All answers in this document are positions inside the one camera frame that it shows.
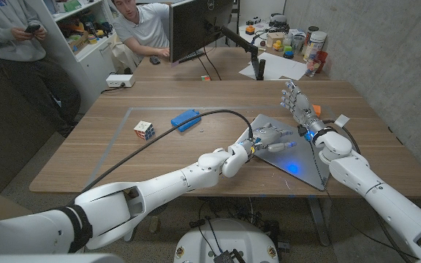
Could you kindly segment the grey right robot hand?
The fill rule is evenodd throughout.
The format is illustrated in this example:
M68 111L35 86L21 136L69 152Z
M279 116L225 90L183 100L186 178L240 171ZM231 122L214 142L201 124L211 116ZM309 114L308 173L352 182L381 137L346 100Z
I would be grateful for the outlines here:
M287 108L295 121L310 132L318 132L326 125L316 115L307 96L290 80L285 82L286 88L282 90L281 106Z

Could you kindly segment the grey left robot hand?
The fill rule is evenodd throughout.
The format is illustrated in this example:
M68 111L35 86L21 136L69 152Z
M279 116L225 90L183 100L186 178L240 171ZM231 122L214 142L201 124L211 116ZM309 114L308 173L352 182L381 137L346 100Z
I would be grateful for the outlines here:
M254 149L268 150L271 153L280 152L286 148L292 148L297 145L296 142L278 142L276 141L281 137L292 134L290 130L280 129L273 126L271 123L266 123L263 127L260 127L253 131L253 135L256 136L254 141Z

